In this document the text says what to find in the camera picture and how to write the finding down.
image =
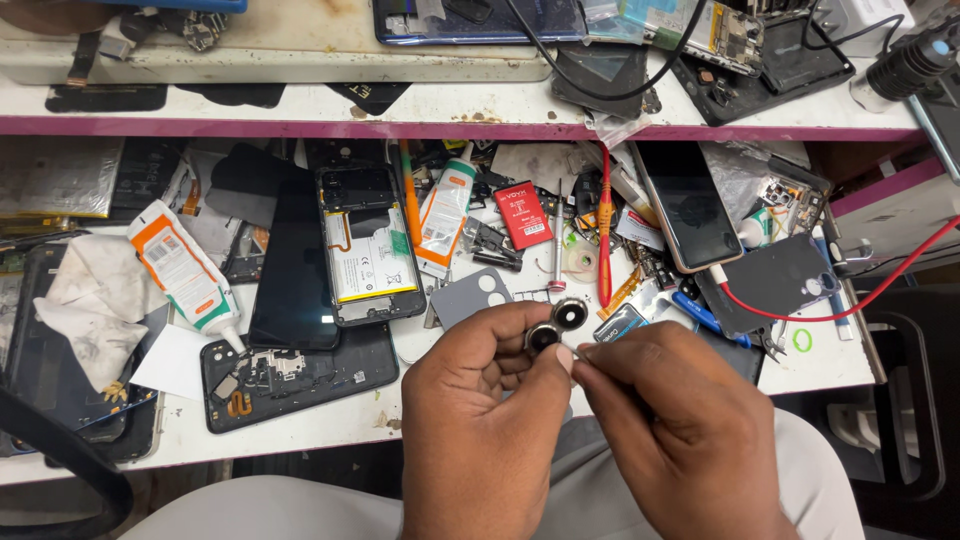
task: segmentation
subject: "green rubber band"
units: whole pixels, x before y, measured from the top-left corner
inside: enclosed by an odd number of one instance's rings
[[[806,349],[801,349],[800,343],[797,343],[797,336],[800,335],[801,332],[806,334]],[[813,349],[813,336],[811,336],[810,332],[806,331],[806,329],[798,329],[793,332],[793,346],[801,353],[809,352],[810,349]]]

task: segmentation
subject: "smartphone display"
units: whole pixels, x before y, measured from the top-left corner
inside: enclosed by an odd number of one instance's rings
[[[250,345],[324,350],[337,346],[324,236],[312,175],[280,184],[274,224],[250,322]]]
[[[696,142],[638,142],[640,174],[654,199],[677,268],[696,272],[743,248]]]

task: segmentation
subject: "wire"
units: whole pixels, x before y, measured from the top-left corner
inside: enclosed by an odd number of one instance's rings
[[[903,271],[906,270],[908,266],[913,264],[914,260],[917,260],[919,256],[923,255],[924,251],[926,251],[927,248],[933,245],[944,234],[952,231],[953,228],[956,227],[957,225],[960,225],[960,215],[955,216],[953,219],[949,220],[946,225],[940,228],[939,231],[934,233],[933,236],[928,238],[923,244],[920,244],[920,246],[918,246],[917,249],[913,250],[913,253],[911,253],[906,258],[906,260],[902,262],[900,266],[897,267],[896,270],[894,270],[893,274],[890,274],[889,276],[887,276],[887,279],[883,280],[883,282],[876,289],[874,289],[873,292],[867,295],[866,298],[856,303],[856,305],[851,307],[850,309],[847,309],[842,313],[836,313],[834,315],[830,315],[829,317],[790,317],[786,315],[777,315],[775,313],[768,313],[761,309],[747,306],[740,299],[733,296],[733,293],[730,292],[729,282],[720,283],[720,288],[723,289],[723,291],[727,294],[727,296],[730,297],[730,299],[733,301],[734,304],[737,304],[738,306],[743,307],[744,309],[746,309],[747,311],[750,311],[751,313],[756,313],[757,315],[762,315],[764,317],[770,317],[771,319],[779,319],[781,321],[791,321],[796,323],[822,323],[826,321],[836,321],[838,319],[843,319],[848,315],[853,315],[854,313],[857,313],[860,309],[863,309],[864,307],[866,307],[867,304],[872,302],[877,296],[879,296],[881,292],[886,290],[886,288],[890,286],[890,283],[894,282],[894,280],[898,278],[900,274],[902,274]]]
[[[599,99],[601,101],[622,101],[625,99],[630,99],[634,96],[638,96],[643,92],[652,88],[664,75],[666,72],[673,67],[677,58],[680,57],[680,54],[683,53],[686,43],[690,40],[690,36],[693,34],[693,30],[697,26],[697,21],[700,20],[700,14],[704,11],[704,6],[707,4],[707,0],[697,0],[697,6],[693,9],[693,15],[690,17],[690,21],[686,24],[686,30],[684,34],[680,37],[680,41],[677,42],[677,47],[670,52],[670,55],[667,57],[666,62],[663,64],[663,67],[660,71],[657,72],[649,81],[640,85],[640,87],[630,90],[629,92],[616,94],[616,95],[606,95],[594,92],[593,90],[580,86],[574,83],[564,71],[557,65],[557,61],[553,60],[553,57],[550,56],[550,53],[547,52],[546,47],[543,46],[543,43],[540,41],[540,38],[537,37],[537,34],[530,28],[530,25],[527,24],[527,21],[523,20],[523,15],[520,14],[520,11],[516,8],[514,0],[506,0],[507,7],[510,8],[510,11],[514,13],[516,17],[516,22],[520,23],[520,28],[523,29],[523,34],[526,34],[527,38],[530,39],[530,42],[534,44],[534,47],[537,47],[537,50],[543,56],[543,59],[546,60],[550,67],[553,68],[553,72],[556,76],[567,81],[571,86],[576,88],[578,91],[586,94],[587,96],[593,99]]]
[[[888,49],[889,46],[890,46],[890,38],[893,37],[894,32],[897,31],[897,28],[900,26],[901,22],[903,22],[903,19],[904,19],[903,13],[896,14],[896,15],[892,15],[892,16],[889,16],[889,17],[887,17],[887,18],[885,18],[885,19],[883,19],[883,20],[881,20],[881,21],[879,21],[879,22],[876,22],[876,23],[868,26],[867,28],[864,28],[863,30],[860,30],[859,32],[854,32],[853,34],[850,34],[849,36],[843,36],[843,37],[841,37],[841,38],[839,38],[839,39],[833,39],[833,40],[827,38],[827,37],[826,37],[827,33],[824,32],[824,42],[825,42],[825,43],[824,43],[823,45],[811,45],[811,44],[809,43],[809,41],[807,40],[807,36],[808,36],[809,33],[810,33],[810,27],[813,26],[813,14],[817,12],[817,6],[820,5],[820,2],[821,2],[821,0],[815,0],[815,1],[813,2],[813,5],[810,6],[810,16],[806,18],[806,25],[804,26],[804,33],[801,35],[801,38],[800,38],[800,41],[801,41],[801,43],[803,44],[803,46],[806,47],[807,49],[811,50],[811,51],[822,51],[822,50],[824,50],[824,49],[829,49],[829,48],[833,48],[833,47],[842,45],[842,44],[846,43],[847,41],[850,41],[851,39],[856,39],[857,37],[861,37],[861,36],[863,36],[863,35],[865,35],[865,34],[868,34],[868,33],[872,32],[872,31],[876,30],[877,28],[880,28],[881,26],[886,25],[886,24],[889,23],[889,22],[897,21],[897,22],[895,22],[894,25],[890,28],[890,30],[887,31],[887,36],[883,39],[883,49],[881,50],[881,52],[884,53],[884,54],[886,54],[887,49]]]
[[[930,250],[930,251],[927,251],[927,252],[923,252],[922,255],[933,255],[933,254],[935,254],[935,253],[940,253],[940,252],[942,252],[942,251],[951,250],[951,249],[953,249],[953,248],[960,248],[960,242],[957,242],[957,243],[955,243],[955,244],[950,244],[950,245],[948,245],[948,246],[944,246],[944,247],[941,247],[941,248],[937,248],[937,249],[935,249],[935,250]],[[958,254],[951,253],[951,254],[947,254],[947,255],[942,256],[942,257],[931,258],[931,259],[928,259],[928,260],[921,260],[921,262],[930,262],[931,260],[937,260],[937,259],[940,259],[940,258],[952,257],[952,256],[954,256],[954,255],[960,255],[960,253],[958,253]],[[851,276],[851,278],[860,277],[860,276],[862,276],[862,275],[864,275],[864,274],[868,274],[868,273],[870,273],[870,272],[873,272],[874,270],[877,270],[877,268],[879,268],[880,266],[884,266],[884,265],[889,264],[889,263],[891,263],[891,262],[893,262],[893,261],[895,261],[895,260],[900,260],[900,259],[902,259],[902,258],[907,258],[907,257],[910,257],[910,256],[909,256],[909,255],[901,255],[901,256],[898,256],[898,257],[888,258],[888,259],[884,260],[883,262],[879,262],[879,263],[871,266],[870,268],[867,268],[866,270],[861,270],[860,272],[857,272],[856,274],[853,274],[853,275]]]

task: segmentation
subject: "barcode label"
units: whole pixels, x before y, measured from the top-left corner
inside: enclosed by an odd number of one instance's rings
[[[529,236],[530,234],[539,233],[543,229],[545,229],[543,224],[538,223],[537,225],[531,225],[530,227],[527,227],[526,229],[523,230],[523,233]]]
[[[148,258],[150,262],[157,262],[168,253],[170,253],[170,250],[168,250],[167,247],[163,245],[163,243],[161,242],[156,246],[150,248],[150,250],[148,250],[147,253],[143,255],[146,256],[146,258]]]

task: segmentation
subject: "red battery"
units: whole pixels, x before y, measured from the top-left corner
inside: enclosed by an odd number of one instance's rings
[[[500,208],[515,250],[553,238],[532,182],[497,189],[493,199]]]

